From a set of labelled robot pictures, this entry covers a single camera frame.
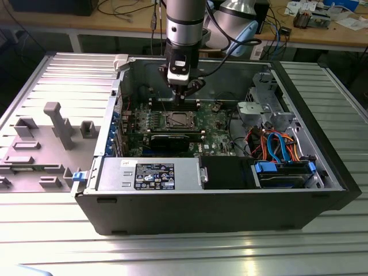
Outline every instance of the electronic device on table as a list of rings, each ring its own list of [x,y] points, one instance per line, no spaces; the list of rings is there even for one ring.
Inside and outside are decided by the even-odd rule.
[[[208,3],[166,4],[165,57],[116,57],[91,170],[73,176],[98,233],[302,228],[360,194],[280,63],[200,61]]]
[[[98,0],[9,0],[15,12],[62,13],[75,16],[90,16]]]

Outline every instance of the table leg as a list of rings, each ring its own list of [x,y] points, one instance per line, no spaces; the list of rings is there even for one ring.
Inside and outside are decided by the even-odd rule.
[[[8,39],[12,44],[17,44],[19,42],[15,31],[6,29],[2,29],[1,31],[5,35],[6,39]]]
[[[76,33],[69,33],[69,39],[70,39],[71,46],[73,48],[73,52],[82,53],[83,47],[78,39],[78,35]]]

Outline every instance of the metal frame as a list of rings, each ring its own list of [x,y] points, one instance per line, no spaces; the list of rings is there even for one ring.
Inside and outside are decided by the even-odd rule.
[[[246,64],[265,64],[263,62],[229,62]],[[72,193],[95,230],[102,235],[126,234],[156,234],[179,232],[228,232],[259,229],[300,229],[313,220],[321,212],[341,209],[357,198],[361,191],[345,165],[339,159],[334,147],[323,134],[318,122],[299,95],[295,85],[280,62],[266,63],[271,72],[276,73],[278,84],[293,103],[293,109],[298,112],[298,119],[308,130],[306,133],[314,140],[314,148],[318,148],[318,155],[330,167],[328,173],[332,180],[337,179],[339,187],[325,189],[292,189],[292,190],[155,190],[136,191],[129,188],[104,190],[102,185],[109,185],[112,181],[122,181],[117,166],[122,160],[136,160],[136,158],[94,158],[87,187],[83,189],[81,183],[74,183]],[[115,175],[105,179],[106,174]],[[273,215],[274,204],[278,211]],[[156,215],[142,212],[155,206]],[[242,214],[242,220],[237,219],[232,210],[253,210]]]

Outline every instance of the cable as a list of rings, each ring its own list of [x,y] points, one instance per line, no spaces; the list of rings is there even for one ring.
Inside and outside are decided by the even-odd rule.
[[[152,30],[152,34],[151,34],[151,55],[154,55],[154,48],[153,48],[153,43],[154,43],[154,33],[157,27],[157,14],[156,14],[156,7],[157,7],[157,0],[155,0],[154,3],[154,13],[152,14],[152,18],[151,18],[151,30]]]
[[[153,46],[153,43],[154,43],[154,33],[155,33],[155,31],[153,30],[152,33],[151,33],[151,55],[152,56],[154,55],[154,46]]]
[[[163,47],[162,47],[162,13],[161,13],[161,4],[162,0],[159,0],[159,19],[160,19],[160,53],[163,56]]]
[[[136,2],[134,2],[133,4],[128,4],[128,5],[120,5],[120,6],[117,6],[117,7],[114,7],[114,1],[111,0],[111,10],[113,11],[114,15],[116,18],[119,18],[119,19],[122,19],[122,20],[125,20],[129,23],[132,23],[133,20],[130,19],[130,18],[126,18],[126,17],[131,17],[130,14],[124,14],[124,15],[119,15],[118,13],[118,9],[121,8],[121,7],[128,7],[128,6],[134,6],[135,4],[138,3],[139,0],[136,0]]]
[[[297,145],[294,144],[294,152],[295,152],[295,158],[297,159],[297,161],[300,161],[299,157],[298,157],[298,153],[297,153]]]
[[[109,1],[109,0],[103,0],[100,4],[98,4],[98,5],[97,5],[97,10],[98,10],[100,13],[106,14],[106,15],[108,15],[108,16],[116,16],[116,15],[121,16],[121,15],[124,15],[124,14],[135,13],[135,12],[138,12],[139,10],[143,10],[143,9],[146,9],[146,8],[149,8],[149,7],[153,7],[153,6],[154,6],[154,4],[152,4],[152,5],[149,5],[149,6],[140,7],[139,9],[131,10],[131,11],[129,11],[129,12],[127,11],[127,12],[125,12],[125,13],[107,13],[107,12],[105,12],[105,11],[101,10],[101,5],[102,5],[102,4],[104,4],[104,3],[106,3],[107,1]]]
[[[283,137],[277,133],[277,132],[272,132],[268,138],[267,138],[267,149],[270,153],[270,155],[278,162],[278,163],[281,163],[280,159],[278,159],[278,157],[276,155],[274,155],[274,153],[272,152],[272,147],[271,147],[271,138],[272,136],[276,135],[279,140],[280,140],[280,144],[281,144],[281,152],[282,152],[282,156],[283,156],[283,159],[285,161],[290,161],[290,156],[288,155],[288,152],[286,151],[286,146],[285,146],[285,142],[283,140]]]
[[[30,38],[32,38],[33,39],[33,41],[42,49],[42,51],[44,52],[44,53],[46,53],[46,50],[45,50],[45,48],[44,47],[42,47],[41,46],[41,44],[23,27],[23,25],[22,24],[20,24],[19,22],[18,22],[18,20],[16,20],[16,18],[10,13],[10,11],[9,11],[9,9],[7,8],[7,6],[5,5],[5,1],[4,0],[2,0],[2,4],[3,4],[3,6],[4,6],[4,8],[5,8],[5,10],[7,11],[7,13],[8,13],[8,15],[10,15],[10,17],[14,20],[14,22],[15,23],[17,23],[18,25],[19,25],[19,27],[21,27],[28,35],[29,35],[29,37]]]
[[[227,61],[227,59],[231,56],[231,54],[238,49],[240,46],[242,45],[247,45],[247,46],[255,46],[255,45],[259,45],[260,43],[262,43],[262,41],[260,39],[246,39],[244,40],[242,43],[238,43],[238,45],[234,46],[227,54],[226,56],[223,58],[223,60],[217,65],[217,67],[208,73],[202,73],[200,76],[201,77],[205,77],[205,76],[209,76],[212,75],[213,73],[217,72],[221,66]]]
[[[280,34],[278,33],[278,29],[274,24],[272,24],[271,22],[267,22],[267,21],[265,21],[265,23],[270,24],[272,27],[275,28],[275,31],[276,31],[277,43],[276,43],[275,51],[273,52],[272,57],[271,57],[271,60],[273,60],[273,58],[275,57],[274,55],[275,55],[275,53],[277,52],[277,49],[278,49],[278,44],[280,43]]]
[[[231,39],[233,39],[231,37],[231,39],[229,38],[229,36],[227,35],[227,33],[225,33],[224,30],[222,30],[222,28],[219,26],[219,23],[217,23],[213,13],[212,13],[212,10],[211,10],[211,7],[209,6],[208,2],[206,1],[206,11],[208,13],[208,16],[209,18],[211,19],[211,21],[213,22],[213,24],[216,26],[216,28],[225,36],[225,38],[228,40],[228,45],[224,48],[221,49],[221,52],[222,51],[226,51],[230,45],[231,45]]]

